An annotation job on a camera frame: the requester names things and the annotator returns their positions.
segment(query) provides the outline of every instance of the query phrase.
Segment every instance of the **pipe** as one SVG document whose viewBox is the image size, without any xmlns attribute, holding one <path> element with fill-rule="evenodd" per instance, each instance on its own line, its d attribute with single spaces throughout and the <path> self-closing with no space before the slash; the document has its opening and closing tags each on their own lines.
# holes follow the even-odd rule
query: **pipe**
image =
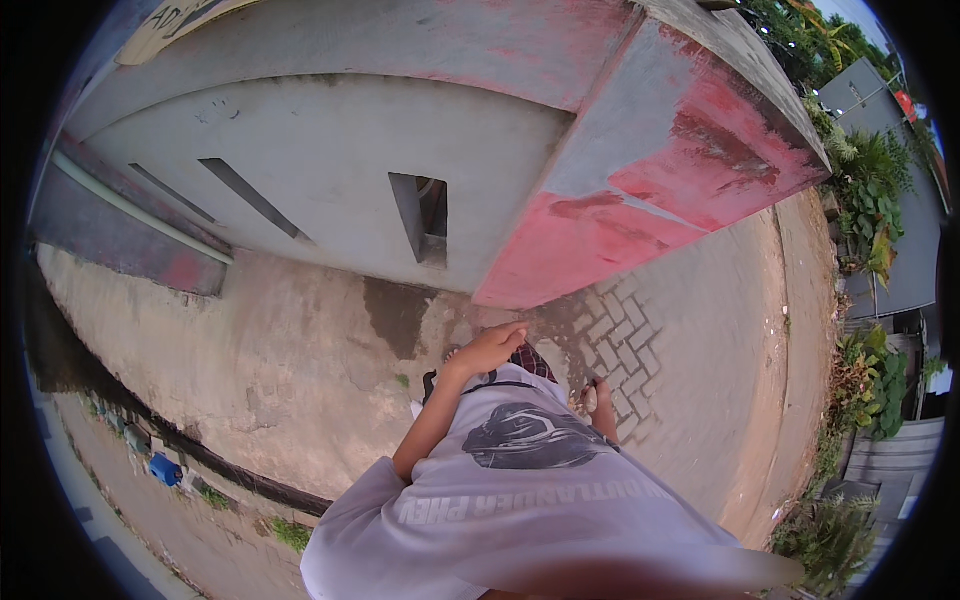
<svg viewBox="0 0 960 600">
<path fill-rule="evenodd" d="M 197 252 L 203 252 L 210 258 L 219 260 L 225 265 L 232 265 L 233 258 L 227 256 L 226 254 L 210 248 L 207 244 L 203 242 L 198 242 L 194 238 L 190 237 L 186 233 L 183 233 L 179 229 L 175 229 L 170 225 L 160 221 L 157 217 L 150 214 L 146 210 L 140 208 L 139 206 L 131 203 L 126 198 L 120 196 L 110 188 L 106 187 L 99 181 L 93 178 L 92 175 L 78 167 L 72 160 L 66 157 L 61 151 L 55 150 L 53 155 L 53 163 L 57 165 L 63 173 L 66 173 L 70 176 L 71 179 L 75 180 L 77 183 L 90 190 L 97 196 L 100 196 L 108 203 L 113 204 L 120 210 L 123 210 L 134 219 L 140 223 L 149 225 L 150 227 L 156 229 L 160 233 L 174 238 L 181 244 L 189 246 Z"/>
</svg>

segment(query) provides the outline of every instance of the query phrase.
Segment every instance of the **white t-shirt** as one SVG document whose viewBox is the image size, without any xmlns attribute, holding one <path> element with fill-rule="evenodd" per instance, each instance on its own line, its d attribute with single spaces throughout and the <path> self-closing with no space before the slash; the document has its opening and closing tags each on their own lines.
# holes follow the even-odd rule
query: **white t-shirt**
<svg viewBox="0 0 960 600">
<path fill-rule="evenodd" d="M 509 363 L 495 381 L 461 398 L 413 485 L 384 457 L 327 510 L 300 561 L 313 598 L 473 600 L 487 589 L 458 579 L 454 565 L 525 545 L 741 547 L 584 424 L 560 386 Z M 465 390 L 483 383 L 487 375 Z"/>
</svg>

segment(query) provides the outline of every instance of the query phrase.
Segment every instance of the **plaid shorts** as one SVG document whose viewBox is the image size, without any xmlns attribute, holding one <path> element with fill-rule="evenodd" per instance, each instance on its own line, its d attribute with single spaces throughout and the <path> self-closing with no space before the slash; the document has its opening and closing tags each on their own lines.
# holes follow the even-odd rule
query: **plaid shorts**
<svg viewBox="0 0 960 600">
<path fill-rule="evenodd" d="M 526 342 L 523 343 L 523 346 L 516 349 L 516 352 L 510 357 L 509 362 L 518 367 L 523 367 L 534 375 L 546 377 L 550 381 L 557 383 L 557 378 L 554 377 L 553 372 L 550 371 L 550 365 L 547 365 L 543 357 L 540 356 L 540 353 Z"/>
</svg>

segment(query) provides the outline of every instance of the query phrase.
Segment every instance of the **person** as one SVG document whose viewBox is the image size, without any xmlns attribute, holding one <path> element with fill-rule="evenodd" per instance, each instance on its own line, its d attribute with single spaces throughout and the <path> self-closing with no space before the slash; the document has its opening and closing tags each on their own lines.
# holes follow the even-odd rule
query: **person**
<svg viewBox="0 0 960 600">
<path fill-rule="evenodd" d="M 513 597 L 458 565 L 578 540 L 741 547 L 621 450 L 603 379 L 590 425 L 567 407 L 528 329 L 494 327 L 448 356 L 393 459 L 320 519 L 300 563 L 313 598 Z"/>
</svg>

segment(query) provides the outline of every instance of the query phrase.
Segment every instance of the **brick paver pattern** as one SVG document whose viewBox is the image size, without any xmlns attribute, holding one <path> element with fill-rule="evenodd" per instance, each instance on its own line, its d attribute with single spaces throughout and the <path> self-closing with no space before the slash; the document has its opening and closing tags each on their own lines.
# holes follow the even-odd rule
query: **brick paver pattern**
<svg viewBox="0 0 960 600">
<path fill-rule="evenodd" d="M 650 418 L 650 398 L 660 374 L 654 347 L 661 324 L 651 323 L 631 273 L 612 276 L 586 290 L 585 311 L 574 329 L 589 372 L 604 377 L 612 388 L 616 434 L 623 444 Z"/>
</svg>

